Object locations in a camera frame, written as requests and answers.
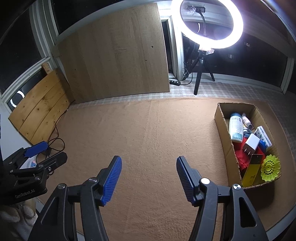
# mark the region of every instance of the power strip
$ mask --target power strip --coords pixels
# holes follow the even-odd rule
[[[170,85],[176,85],[176,86],[180,86],[181,82],[180,81],[174,81],[174,80],[169,80]]]

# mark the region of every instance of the tan carpet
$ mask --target tan carpet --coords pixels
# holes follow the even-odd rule
[[[176,171],[184,155],[191,167],[217,185],[228,185],[214,121],[223,99],[156,99],[69,110],[58,124],[68,161],[47,181],[45,202],[59,183],[77,185],[96,176],[114,155],[123,168],[111,201],[101,208],[110,241],[188,240],[197,208],[186,200]],[[285,134],[268,104],[256,102],[280,153],[282,176],[248,192],[265,229],[296,201],[296,171]],[[77,228],[82,232],[77,208]],[[219,240],[219,205],[215,239]]]

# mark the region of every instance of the window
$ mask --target window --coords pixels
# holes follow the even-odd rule
[[[187,26],[196,33],[198,22],[186,22]],[[200,31],[203,34],[203,24],[200,23]],[[207,37],[223,39],[230,34],[232,29],[216,24],[206,24]],[[190,55],[190,47],[194,43],[183,36],[184,60],[189,62],[197,58],[197,51]],[[262,81],[268,84],[281,86],[286,70],[288,58],[262,40],[243,33],[240,40],[231,47],[216,49],[213,54],[207,56],[209,68],[214,74],[226,74]]]
[[[170,37],[169,37],[169,28],[168,28],[168,21],[161,21],[163,26],[163,36],[165,39],[165,51],[167,56],[168,62],[168,72],[173,73],[173,65],[172,65],[172,54],[171,54],[171,46],[170,46]]]
[[[19,90],[17,93],[13,95],[10,101],[7,102],[7,105],[11,110],[19,104],[19,102],[26,96],[26,94],[44,77],[46,76],[46,72],[43,68],[41,68],[38,72],[36,72]]]
[[[296,95],[296,64],[294,64],[293,73],[292,73],[291,81],[288,87],[288,91]]]
[[[5,90],[28,68],[41,60],[26,10],[0,45],[0,91]]]
[[[280,18],[272,12],[268,7],[262,2],[258,0],[232,0],[233,3],[238,7],[239,10],[247,11],[256,17],[264,20],[274,27],[277,31],[279,31],[285,39],[288,39],[288,30],[280,20]]]
[[[51,0],[59,34],[91,13],[122,0]]]

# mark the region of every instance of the cardboard box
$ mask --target cardboard box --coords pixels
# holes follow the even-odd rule
[[[258,126],[262,126],[266,134],[268,135],[270,141],[272,143],[275,143],[274,138],[257,107],[255,107],[252,104],[246,104],[246,103],[218,103],[216,113],[215,113],[215,122],[218,128],[218,132],[219,132],[222,147],[223,147],[229,186],[236,183],[242,185],[242,177],[239,171],[238,160],[235,155],[234,146],[232,144],[232,141],[230,139],[230,135],[228,132],[230,115],[234,112],[237,112],[240,114],[242,114],[243,112],[246,113],[246,116],[252,122],[254,127],[257,128]],[[279,152],[277,150],[276,145],[273,145],[272,147],[270,147],[270,149],[268,149],[266,155],[270,155],[270,154],[275,155],[276,157],[279,157]],[[262,186],[264,184],[267,184],[267,182],[262,180],[261,168],[259,168],[257,176],[253,182],[253,186],[247,187],[244,189]]]

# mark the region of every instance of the yellow shuttlecock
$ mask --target yellow shuttlecock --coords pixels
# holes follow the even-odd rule
[[[261,177],[264,181],[274,180],[280,172],[281,162],[273,155],[267,156],[261,165]]]

